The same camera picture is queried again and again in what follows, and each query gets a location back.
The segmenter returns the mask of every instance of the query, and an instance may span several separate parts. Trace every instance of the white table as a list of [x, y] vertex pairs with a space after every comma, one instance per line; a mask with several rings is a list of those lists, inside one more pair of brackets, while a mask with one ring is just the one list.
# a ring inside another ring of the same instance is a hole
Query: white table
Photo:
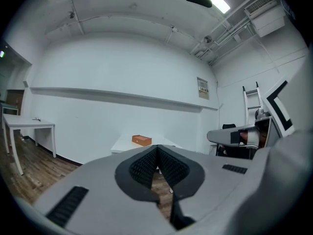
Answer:
[[[173, 145], [177, 148], [182, 148], [179, 145], [175, 144], [174, 142], [160, 136], [151, 136], [152, 144], [166, 144], [166, 145]], [[120, 153], [123, 151], [135, 149], [142, 147], [141, 145], [132, 142], [131, 135], [121, 135], [119, 139], [115, 142], [115, 144], [111, 148], [112, 153]]]
[[4, 111], [4, 109], [16, 111], [16, 115], [19, 114], [19, 109], [17, 106], [6, 104], [6, 103], [0, 103], [0, 105], [1, 105], [1, 123], [2, 123], [2, 129], [3, 129], [4, 128], [4, 123], [3, 123], [3, 111]]
[[[38, 121], [38, 120], [32, 120], [31, 118], [10, 115], [10, 114], [3, 114], [3, 121], [4, 121], [4, 124], [6, 123], [10, 129], [10, 139], [11, 139], [11, 144], [12, 144], [13, 156], [14, 156], [15, 163], [21, 175], [23, 175], [23, 171], [20, 165], [19, 157], [16, 152], [13, 130], [20, 130], [20, 129], [26, 129], [26, 128], [30, 128], [30, 129], [51, 128], [52, 152], [53, 152], [53, 157], [54, 158], [56, 157], [55, 141], [54, 141], [54, 123], [50, 123], [42, 119], [41, 121]], [[9, 153], [9, 146], [8, 146], [8, 140], [6, 138], [5, 125], [4, 125], [4, 141], [5, 141], [6, 152]], [[36, 142], [36, 146], [38, 146], [36, 130], [35, 130], [35, 142]]]

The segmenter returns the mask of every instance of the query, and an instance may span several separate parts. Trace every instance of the cardboard box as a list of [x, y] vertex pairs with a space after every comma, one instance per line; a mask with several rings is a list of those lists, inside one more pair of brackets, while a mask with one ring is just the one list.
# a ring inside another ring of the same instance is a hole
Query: cardboard box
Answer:
[[147, 146], [147, 145], [152, 144], [152, 138], [144, 137], [141, 135], [133, 136], [132, 141], [142, 146]]

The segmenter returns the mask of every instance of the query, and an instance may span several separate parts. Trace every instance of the black mesh grille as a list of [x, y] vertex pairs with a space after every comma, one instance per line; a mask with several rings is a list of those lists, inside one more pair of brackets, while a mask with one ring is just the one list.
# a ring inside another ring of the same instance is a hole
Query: black mesh grille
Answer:
[[173, 187], [189, 174], [189, 166], [161, 149], [158, 150], [159, 168], [166, 182]]
[[151, 189], [152, 177], [157, 168], [157, 149], [132, 163], [129, 172], [138, 183]]
[[69, 193], [49, 212], [47, 218], [64, 227], [86, 196], [88, 189], [74, 186]]
[[239, 166], [235, 166], [235, 165], [231, 165], [231, 164], [224, 164], [222, 166], [223, 169], [226, 169], [226, 170], [231, 170], [233, 172], [238, 172], [238, 173], [241, 173], [241, 174], [245, 174], [246, 173], [246, 170], [248, 170], [247, 168], [244, 168], [244, 167], [239, 167]]

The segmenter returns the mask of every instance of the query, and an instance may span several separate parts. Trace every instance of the sign on wall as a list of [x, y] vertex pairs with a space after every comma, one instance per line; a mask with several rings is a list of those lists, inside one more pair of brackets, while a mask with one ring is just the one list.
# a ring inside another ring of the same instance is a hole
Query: sign on wall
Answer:
[[199, 97], [209, 99], [209, 89], [207, 87], [207, 81], [197, 77]]

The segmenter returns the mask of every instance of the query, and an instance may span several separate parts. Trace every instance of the ceiling light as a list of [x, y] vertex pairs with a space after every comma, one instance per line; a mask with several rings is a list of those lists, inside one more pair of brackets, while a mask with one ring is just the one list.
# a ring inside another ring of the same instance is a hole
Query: ceiling light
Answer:
[[212, 3], [224, 14], [230, 7], [224, 0], [211, 0]]

